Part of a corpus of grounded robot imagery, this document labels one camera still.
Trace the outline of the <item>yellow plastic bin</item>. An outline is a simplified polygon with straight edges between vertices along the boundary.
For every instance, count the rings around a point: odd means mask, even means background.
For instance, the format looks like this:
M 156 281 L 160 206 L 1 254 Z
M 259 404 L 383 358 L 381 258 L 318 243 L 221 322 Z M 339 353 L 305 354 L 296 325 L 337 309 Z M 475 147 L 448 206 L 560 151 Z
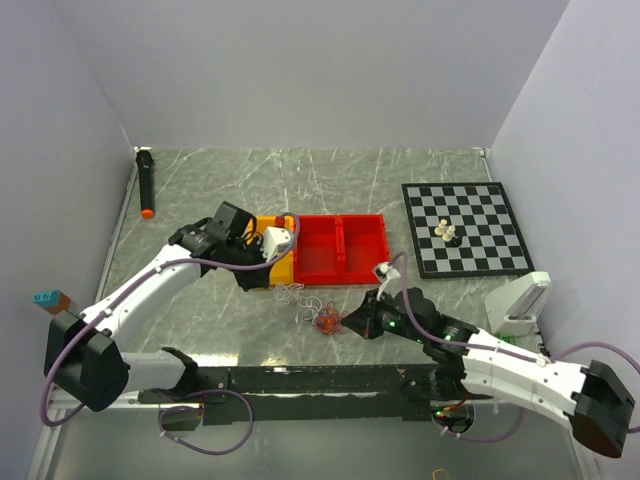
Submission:
M 293 235 L 295 232 L 294 220 L 291 217 L 281 216 L 258 216 L 256 233 L 252 238 L 253 243 L 257 243 L 259 251 L 262 245 L 262 232 L 269 226 L 276 226 L 289 229 Z M 269 273 L 269 285 L 291 284 L 294 282 L 293 274 L 293 251 L 290 250 L 287 255 L 275 263 Z

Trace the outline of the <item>red plastic bin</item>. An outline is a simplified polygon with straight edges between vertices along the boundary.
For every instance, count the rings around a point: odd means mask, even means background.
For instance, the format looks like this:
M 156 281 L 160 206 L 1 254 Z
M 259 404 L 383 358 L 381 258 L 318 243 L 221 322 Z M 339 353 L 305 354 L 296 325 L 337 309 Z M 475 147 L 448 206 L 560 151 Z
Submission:
M 390 259 L 386 225 L 381 214 L 341 215 L 344 268 L 340 284 L 376 284 L 374 268 Z
M 301 215 L 294 251 L 294 280 L 305 285 L 339 285 L 344 270 L 341 220 L 336 215 Z

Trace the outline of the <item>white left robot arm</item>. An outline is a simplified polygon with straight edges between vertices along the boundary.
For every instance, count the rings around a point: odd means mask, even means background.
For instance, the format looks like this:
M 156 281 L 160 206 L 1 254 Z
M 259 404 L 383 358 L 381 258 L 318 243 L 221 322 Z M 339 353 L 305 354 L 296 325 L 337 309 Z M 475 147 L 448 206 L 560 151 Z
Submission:
M 163 390 L 184 402 L 200 385 L 198 365 L 173 347 L 127 353 L 125 344 L 177 293 L 206 273 L 233 271 L 243 290 L 267 285 L 271 266 L 261 251 L 256 217 L 228 202 L 215 215 L 172 234 L 136 275 L 81 313 L 58 313 L 49 325 L 45 386 L 57 386 L 94 412 L 121 394 Z

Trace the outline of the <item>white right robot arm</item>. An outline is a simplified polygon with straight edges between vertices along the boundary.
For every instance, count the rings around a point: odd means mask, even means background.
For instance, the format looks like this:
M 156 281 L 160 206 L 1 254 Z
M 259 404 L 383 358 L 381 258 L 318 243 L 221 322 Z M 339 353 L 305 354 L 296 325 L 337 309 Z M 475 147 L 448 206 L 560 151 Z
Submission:
M 611 367 L 552 360 L 510 345 L 439 312 L 418 288 L 396 296 L 370 290 L 342 324 L 367 340 L 391 333 L 421 344 L 443 367 L 436 385 L 445 397 L 466 392 L 534 411 L 602 456 L 620 457 L 632 432 L 635 400 Z

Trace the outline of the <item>cream chess piece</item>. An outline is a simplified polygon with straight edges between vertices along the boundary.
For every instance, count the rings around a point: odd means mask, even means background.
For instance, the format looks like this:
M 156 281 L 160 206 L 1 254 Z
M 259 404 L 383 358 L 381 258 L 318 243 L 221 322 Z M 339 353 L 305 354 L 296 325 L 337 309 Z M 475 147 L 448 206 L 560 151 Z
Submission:
M 434 228 L 434 234 L 438 237 L 442 237 L 448 230 L 448 221 L 441 219 L 439 224 Z

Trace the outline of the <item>cream chess pawn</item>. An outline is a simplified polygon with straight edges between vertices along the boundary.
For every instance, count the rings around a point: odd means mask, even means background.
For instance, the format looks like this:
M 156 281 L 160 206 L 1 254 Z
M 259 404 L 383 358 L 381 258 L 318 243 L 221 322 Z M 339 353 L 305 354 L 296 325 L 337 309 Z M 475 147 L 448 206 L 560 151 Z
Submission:
M 450 225 L 443 233 L 442 239 L 445 243 L 453 242 L 456 239 L 456 227 L 454 225 Z

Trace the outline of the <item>black chess piece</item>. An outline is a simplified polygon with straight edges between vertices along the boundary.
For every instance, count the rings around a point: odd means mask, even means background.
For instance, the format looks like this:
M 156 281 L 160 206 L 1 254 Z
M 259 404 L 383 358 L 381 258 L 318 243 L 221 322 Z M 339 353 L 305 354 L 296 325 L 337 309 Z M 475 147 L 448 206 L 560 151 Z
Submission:
M 449 241 L 449 244 L 452 247 L 459 247 L 461 245 L 461 243 L 462 243 L 462 238 L 460 236 L 457 236 L 457 235 L 453 236 L 451 238 L 451 240 Z

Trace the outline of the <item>black marker orange cap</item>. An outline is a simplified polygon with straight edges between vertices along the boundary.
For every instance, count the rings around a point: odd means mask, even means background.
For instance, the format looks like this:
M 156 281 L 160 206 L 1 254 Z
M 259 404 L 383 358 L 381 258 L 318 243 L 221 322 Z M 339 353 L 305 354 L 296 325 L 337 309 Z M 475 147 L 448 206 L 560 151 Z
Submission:
M 149 150 L 136 153 L 141 217 L 153 219 L 155 216 L 154 160 Z

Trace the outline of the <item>green plastic piece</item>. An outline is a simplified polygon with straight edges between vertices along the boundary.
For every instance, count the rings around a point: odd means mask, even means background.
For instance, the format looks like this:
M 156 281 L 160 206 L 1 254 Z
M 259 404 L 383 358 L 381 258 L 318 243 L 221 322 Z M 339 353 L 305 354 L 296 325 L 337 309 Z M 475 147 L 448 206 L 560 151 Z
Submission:
M 513 346 L 518 346 L 519 342 L 518 339 L 515 336 L 511 336 L 511 335 L 503 335 L 503 334 L 498 334 L 496 333 L 495 336 L 502 342 L 505 342 L 507 344 L 513 345 Z

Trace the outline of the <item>white plastic stand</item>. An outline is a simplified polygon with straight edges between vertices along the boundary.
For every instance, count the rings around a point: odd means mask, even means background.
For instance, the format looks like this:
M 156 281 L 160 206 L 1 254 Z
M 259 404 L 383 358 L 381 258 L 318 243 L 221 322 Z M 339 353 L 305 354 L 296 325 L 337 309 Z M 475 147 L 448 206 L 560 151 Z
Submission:
M 535 271 L 490 292 L 484 305 L 491 331 L 515 337 L 529 334 L 546 305 L 551 288 L 549 274 Z

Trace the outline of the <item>black white chessboard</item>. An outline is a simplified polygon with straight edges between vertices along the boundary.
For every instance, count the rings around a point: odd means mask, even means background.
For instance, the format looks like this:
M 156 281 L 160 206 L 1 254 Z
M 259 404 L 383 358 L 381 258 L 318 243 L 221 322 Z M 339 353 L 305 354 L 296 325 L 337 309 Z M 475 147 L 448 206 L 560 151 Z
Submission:
M 422 279 L 522 276 L 534 264 L 500 182 L 405 183 L 401 186 Z M 441 219 L 459 247 L 434 234 Z

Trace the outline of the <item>blue orange block tower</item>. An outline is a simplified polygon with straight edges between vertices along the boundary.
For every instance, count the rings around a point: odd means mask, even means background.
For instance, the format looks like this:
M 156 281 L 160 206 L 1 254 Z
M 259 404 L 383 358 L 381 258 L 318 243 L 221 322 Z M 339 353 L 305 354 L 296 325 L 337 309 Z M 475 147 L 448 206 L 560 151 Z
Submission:
M 37 292 L 33 297 L 33 303 L 51 315 L 57 315 L 63 311 L 76 312 L 75 303 L 60 290 Z

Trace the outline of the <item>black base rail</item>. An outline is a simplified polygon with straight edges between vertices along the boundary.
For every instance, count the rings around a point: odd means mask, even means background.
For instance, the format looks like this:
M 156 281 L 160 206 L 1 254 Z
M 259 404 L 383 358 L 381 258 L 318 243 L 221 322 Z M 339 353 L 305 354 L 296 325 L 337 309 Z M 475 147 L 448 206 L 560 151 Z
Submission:
M 458 378 L 436 364 L 380 364 L 287 367 L 203 367 L 195 391 L 216 394 L 188 399 L 184 394 L 146 390 L 143 405 L 198 407 L 203 424 L 228 425 L 247 418 L 241 394 L 256 421 L 400 418 L 429 421 L 430 408 L 463 399 Z

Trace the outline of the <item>aluminium frame rail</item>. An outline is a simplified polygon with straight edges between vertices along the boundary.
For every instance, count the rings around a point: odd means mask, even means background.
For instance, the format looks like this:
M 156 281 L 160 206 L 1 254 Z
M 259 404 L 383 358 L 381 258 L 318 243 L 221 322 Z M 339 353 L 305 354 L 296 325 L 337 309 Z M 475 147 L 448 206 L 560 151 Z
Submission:
M 79 404 L 80 402 L 76 398 L 63 390 L 54 389 L 49 396 L 50 409 L 72 410 Z M 158 396 L 144 399 L 139 392 L 129 392 L 117 398 L 108 406 L 108 409 L 154 408 L 166 405 L 166 400 Z

